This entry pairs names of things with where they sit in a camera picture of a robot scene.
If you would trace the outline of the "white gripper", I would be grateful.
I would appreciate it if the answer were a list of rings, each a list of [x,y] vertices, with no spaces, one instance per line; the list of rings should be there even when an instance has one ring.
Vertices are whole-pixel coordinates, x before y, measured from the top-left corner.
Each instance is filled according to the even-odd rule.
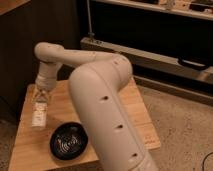
[[[60,63],[41,62],[38,74],[35,80],[36,86],[33,92],[33,100],[37,101],[41,96],[41,90],[45,90],[45,99],[47,102],[51,100],[51,91],[57,84],[57,73],[61,68]]]

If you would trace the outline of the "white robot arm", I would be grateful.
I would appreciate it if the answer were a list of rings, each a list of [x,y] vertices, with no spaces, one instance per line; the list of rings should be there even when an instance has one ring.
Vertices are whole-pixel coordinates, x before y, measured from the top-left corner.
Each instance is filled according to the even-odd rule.
[[[66,49],[39,42],[36,87],[56,87],[63,65],[74,69],[68,86],[76,113],[104,171],[159,171],[125,109],[119,92],[133,75],[131,62],[119,53]]]

